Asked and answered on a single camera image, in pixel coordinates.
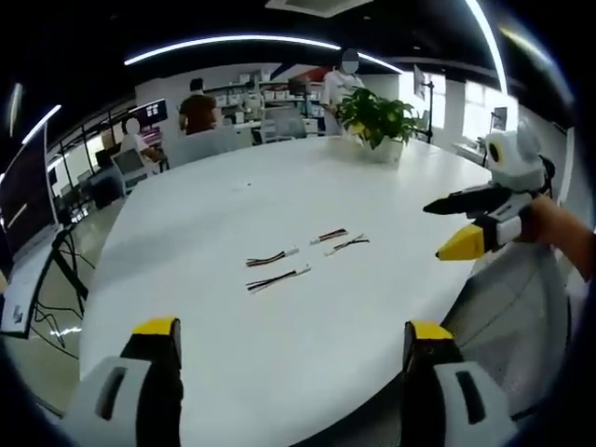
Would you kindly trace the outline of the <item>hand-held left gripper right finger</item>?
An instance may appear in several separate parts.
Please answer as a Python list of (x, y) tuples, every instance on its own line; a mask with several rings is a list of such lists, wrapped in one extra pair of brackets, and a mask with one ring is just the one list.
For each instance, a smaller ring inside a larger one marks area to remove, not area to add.
[(405, 324), (401, 382), (403, 446), (503, 446), (518, 431), (505, 392), (436, 322)]

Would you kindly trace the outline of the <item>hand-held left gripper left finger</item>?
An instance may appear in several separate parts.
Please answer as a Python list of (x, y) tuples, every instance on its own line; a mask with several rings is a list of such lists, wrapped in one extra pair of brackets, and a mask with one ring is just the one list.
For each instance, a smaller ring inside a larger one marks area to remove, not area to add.
[(181, 321), (151, 318), (78, 384), (61, 419), (75, 446), (179, 446)]

